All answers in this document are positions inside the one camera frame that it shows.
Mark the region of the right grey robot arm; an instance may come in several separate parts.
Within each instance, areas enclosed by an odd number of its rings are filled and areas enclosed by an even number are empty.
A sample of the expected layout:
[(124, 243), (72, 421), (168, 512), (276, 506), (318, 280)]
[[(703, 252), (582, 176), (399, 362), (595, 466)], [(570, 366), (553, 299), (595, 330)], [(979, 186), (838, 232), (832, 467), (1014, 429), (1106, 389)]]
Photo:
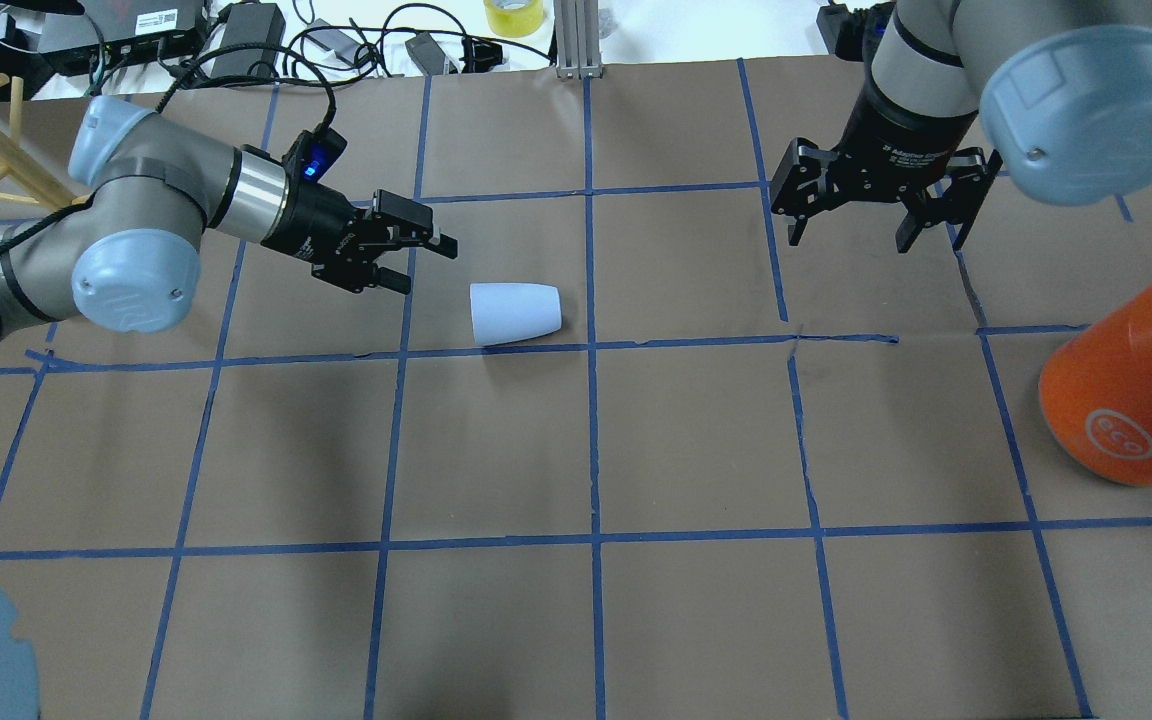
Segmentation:
[(771, 179), (791, 247), (877, 202), (905, 209), (899, 252), (938, 223), (960, 251), (1001, 170), (1053, 206), (1152, 185), (1152, 1), (827, 1), (814, 22), (864, 81), (836, 145), (794, 138)]

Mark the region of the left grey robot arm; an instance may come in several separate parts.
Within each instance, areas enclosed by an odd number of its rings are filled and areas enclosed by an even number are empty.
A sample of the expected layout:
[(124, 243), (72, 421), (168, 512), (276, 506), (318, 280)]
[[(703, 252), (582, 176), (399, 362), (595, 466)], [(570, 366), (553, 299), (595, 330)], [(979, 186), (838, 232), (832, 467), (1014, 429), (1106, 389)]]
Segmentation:
[(274, 158), (97, 97), (69, 160), (90, 197), (0, 228), (0, 343), (73, 316), (120, 333), (173, 328), (191, 310), (206, 232), (305, 262), (316, 279), (346, 291), (411, 291), (410, 276), (381, 256), (426, 249), (454, 259), (458, 243), (420, 202), (379, 190), (357, 209), (326, 187), (344, 146), (321, 126)]

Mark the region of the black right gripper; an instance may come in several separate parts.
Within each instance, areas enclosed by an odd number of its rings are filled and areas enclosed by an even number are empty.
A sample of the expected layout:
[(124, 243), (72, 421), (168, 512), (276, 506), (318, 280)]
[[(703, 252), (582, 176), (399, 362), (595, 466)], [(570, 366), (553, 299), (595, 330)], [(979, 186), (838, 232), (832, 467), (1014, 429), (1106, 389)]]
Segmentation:
[(832, 149), (795, 138), (771, 182), (771, 209), (786, 217), (788, 247), (799, 247), (814, 214), (847, 202), (900, 202), (899, 253), (924, 229), (965, 223), (1002, 169), (1000, 152), (964, 147), (977, 114), (929, 118), (905, 109), (864, 81), (844, 132)]

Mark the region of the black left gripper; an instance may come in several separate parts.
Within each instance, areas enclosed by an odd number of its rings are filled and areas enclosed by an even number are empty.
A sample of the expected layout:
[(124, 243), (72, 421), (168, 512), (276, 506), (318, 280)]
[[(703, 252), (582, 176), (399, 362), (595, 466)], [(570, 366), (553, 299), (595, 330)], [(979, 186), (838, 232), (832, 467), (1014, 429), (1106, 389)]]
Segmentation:
[(380, 266), (384, 253), (424, 249), (450, 260), (460, 255), (458, 240), (435, 225), (429, 205), (378, 190), (370, 209), (356, 209), (343, 194), (296, 179), (259, 243), (306, 263), (312, 276), (351, 293), (382, 288), (410, 295), (412, 278)]

